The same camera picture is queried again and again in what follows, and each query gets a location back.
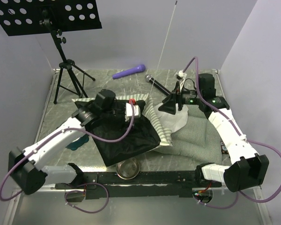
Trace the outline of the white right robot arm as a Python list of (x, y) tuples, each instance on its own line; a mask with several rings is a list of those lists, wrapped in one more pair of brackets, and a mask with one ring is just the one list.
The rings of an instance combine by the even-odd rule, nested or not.
[(184, 87), (186, 74), (176, 75), (175, 88), (162, 101), (159, 111), (175, 115), (184, 105), (197, 105), (223, 141), (232, 165), (205, 163), (195, 170), (196, 184), (205, 187), (211, 181), (220, 182), (231, 192), (260, 186), (265, 178), (269, 160), (260, 155), (239, 131), (231, 108), (224, 97), (218, 96), (212, 74), (199, 74), (194, 89)]

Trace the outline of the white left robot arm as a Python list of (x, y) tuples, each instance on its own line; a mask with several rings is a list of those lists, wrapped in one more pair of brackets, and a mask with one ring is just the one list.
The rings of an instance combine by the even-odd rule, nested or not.
[[(94, 119), (117, 112), (124, 113), (124, 120), (130, 124), (125, 133), (114, 140), (103, 139), (90, 132)], [(141, 115), (141, 109), (136, 100), (129, 99), (123, 107), (119, 107), (116, 95), (111, 90), (101, 90), (94, 100), (79, 107), (63, 124), (39, 142), (23, 149), (9, 153), (8, 177), (12, 177), (21, 190), (33, 194), (43, 185), (66, 183), (72, 188), (79, 188), (84, 180), (83, 171), (75, 164), (69, 163), (62, 167), (47, 167), (45, 164), (66, 146), (78, 141), (83, 136), (117, 143), (123, 140), (132, 129), (134, 120)]]

